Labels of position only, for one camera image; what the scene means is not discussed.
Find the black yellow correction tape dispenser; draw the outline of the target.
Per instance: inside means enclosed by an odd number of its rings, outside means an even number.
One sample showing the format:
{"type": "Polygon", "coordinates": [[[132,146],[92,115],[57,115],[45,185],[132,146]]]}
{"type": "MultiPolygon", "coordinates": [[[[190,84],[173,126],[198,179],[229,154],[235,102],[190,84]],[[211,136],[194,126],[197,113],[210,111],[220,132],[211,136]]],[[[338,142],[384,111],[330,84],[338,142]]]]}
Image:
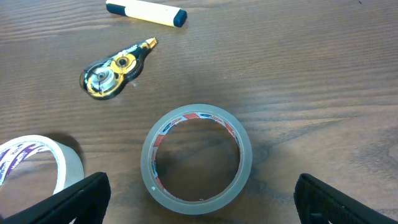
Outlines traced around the black yellow correction tape dispenser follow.
{"type": "Polygon", "coordinates": [[[141,74],[157,44],[157,38],[151,37],[89,64],[80,75],[81,89],[95,100],[114,98],[141,74]]]}

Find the white tape roll purple print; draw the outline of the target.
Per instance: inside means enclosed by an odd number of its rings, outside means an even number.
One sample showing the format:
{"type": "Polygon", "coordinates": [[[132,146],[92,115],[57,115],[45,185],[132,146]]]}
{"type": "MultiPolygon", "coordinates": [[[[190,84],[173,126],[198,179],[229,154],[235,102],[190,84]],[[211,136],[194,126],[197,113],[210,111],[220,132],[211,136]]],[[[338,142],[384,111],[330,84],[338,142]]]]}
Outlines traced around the white tape roll purple print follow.
{"type": "Polygon", "coordinates": [[[39,152],[51,152],[57,163],[54,194],[85,178],[83,163],[70,147],[41,135],[26,135],[1,145],[1,183],[22,161],[39,152]]]}

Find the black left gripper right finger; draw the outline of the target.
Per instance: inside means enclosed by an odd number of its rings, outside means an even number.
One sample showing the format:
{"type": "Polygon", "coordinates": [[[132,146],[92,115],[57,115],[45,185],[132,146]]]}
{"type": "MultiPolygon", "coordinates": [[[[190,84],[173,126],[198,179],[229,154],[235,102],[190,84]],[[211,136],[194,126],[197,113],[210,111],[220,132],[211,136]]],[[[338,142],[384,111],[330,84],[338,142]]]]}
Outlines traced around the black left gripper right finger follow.
{"type": "Polygon", "coordinates": [[[301,223],[397,224],[310,174],[298,178],[294,192],[301,223]]]}

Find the clear brown packing tape roll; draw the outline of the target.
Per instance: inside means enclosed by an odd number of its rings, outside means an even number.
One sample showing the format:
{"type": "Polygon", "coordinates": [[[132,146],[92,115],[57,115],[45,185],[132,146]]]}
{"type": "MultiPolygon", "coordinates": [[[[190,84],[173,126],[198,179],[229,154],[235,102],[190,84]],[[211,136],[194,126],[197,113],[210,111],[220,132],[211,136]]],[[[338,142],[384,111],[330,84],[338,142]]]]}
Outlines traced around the clear brown packing tape roll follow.
{"type": "Polygon", "coordinates": [[[202,215],[232,202],[245,186],[252,167],[252,146],[242,124],[222,108],[192,104],[176,108],[161,117],[149,131],[141,153],[141,174],[152,197],[165,208],[184,215],[202,215]],[[239,148],[239,166],[233,181],[221,193],[206,200],[189,202],[173,196],[162,185],[157,173],[157,150],[165,135],[176,125],[190,119],[209,119],[228,130],[239,148]]]}

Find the yellow highlighter marker black cap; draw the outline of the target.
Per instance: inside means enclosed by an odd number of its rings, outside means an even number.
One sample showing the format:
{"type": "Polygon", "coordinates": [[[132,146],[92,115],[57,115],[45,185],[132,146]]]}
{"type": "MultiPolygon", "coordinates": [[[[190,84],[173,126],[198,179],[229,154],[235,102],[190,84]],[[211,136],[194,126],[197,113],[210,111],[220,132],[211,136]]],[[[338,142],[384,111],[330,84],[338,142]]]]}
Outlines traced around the yellow highlighter marker black cap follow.
{"type": "Polygon", "coordinates": [[[112,14],[170,27],[182,27],[188,17],[179,7],[137,0],[106,0],[106,9],[112,14]]]}

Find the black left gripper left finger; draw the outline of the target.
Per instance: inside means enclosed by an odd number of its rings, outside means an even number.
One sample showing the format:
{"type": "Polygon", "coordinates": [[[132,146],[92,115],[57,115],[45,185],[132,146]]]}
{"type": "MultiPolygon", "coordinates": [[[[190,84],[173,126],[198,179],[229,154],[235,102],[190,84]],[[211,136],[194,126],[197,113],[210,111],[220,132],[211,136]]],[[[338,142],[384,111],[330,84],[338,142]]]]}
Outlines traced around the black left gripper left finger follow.
{"type": "Polygon", "coordinates": [[[111,197],[106,173],[96,172],[3,223],[102,223],[111,197]]]}

